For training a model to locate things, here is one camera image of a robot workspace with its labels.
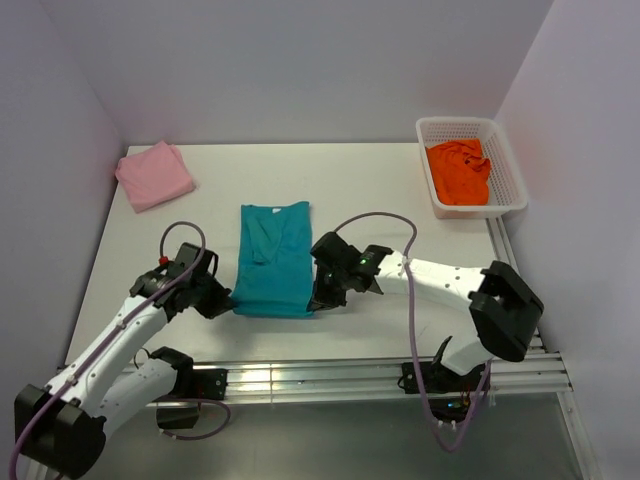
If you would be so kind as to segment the teal t-shirt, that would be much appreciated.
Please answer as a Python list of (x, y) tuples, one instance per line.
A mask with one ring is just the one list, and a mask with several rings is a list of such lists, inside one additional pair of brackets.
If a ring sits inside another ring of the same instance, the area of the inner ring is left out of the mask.
[(313, 290), (310, 203), (241, 207), (234, 313), (260, 318), (310, 318)]

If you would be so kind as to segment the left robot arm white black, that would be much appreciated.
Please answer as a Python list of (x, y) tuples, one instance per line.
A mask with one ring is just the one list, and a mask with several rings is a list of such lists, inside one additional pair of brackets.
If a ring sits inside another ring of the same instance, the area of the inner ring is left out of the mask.
[(232, 309), (215, 278), (215, 252), (183, 243), (172, 260), (141, 275), (105, 330), (45, 386), (25, 386), (14, 401), (15, 447), (10, 476), (25, 456), (69, 479), (85, 475), (107, 440), (157, 400), (203, 403), (193, 359), (169, 347), (150, 353), (132, 373), (139, 350), (180, 313), (213, 319)]

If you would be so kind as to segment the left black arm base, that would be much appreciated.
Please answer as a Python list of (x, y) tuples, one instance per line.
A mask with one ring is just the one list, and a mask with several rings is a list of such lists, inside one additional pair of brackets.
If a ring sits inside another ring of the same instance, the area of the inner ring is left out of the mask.
[(194, 369), (191, 376), (189, 394), (193, 398), (222, 401), (225, 399), (227, 380), (227, 369)]

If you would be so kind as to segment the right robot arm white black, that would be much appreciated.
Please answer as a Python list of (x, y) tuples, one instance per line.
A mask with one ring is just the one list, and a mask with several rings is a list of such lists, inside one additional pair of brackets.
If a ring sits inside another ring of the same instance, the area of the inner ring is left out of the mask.
[(410, 259), (399, 251), (370, 245), (364, 251), (337, 233), (311, 248), (316, 265), (312, 312), (346, 304), (346, 293), (405, 294), (461, 311), (470, 325), (440, 345), (425, 379), (446, 390), (457, 388), (475, 367), (494, 358), (524, 360), (543, 302), (509, 264), (459, 267)]

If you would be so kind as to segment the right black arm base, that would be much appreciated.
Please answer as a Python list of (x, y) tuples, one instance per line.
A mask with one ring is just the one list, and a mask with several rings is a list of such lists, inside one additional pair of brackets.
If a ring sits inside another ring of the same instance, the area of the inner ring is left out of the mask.
[[(431, 362), (420, 362), (420, 370), (423, 379), (424, 390), (427, 394), (463, 393), (475, 390), (482, 385), (483, 391), (490, 388), (490, 377), (482, 380), (486, 365), (481, 364), (472, 369), (468, 374), (460, 376)], [(397, 386), (405, 394), (418, 394), (418, 378), (412, 362), (401, 365), (401, 376)]]

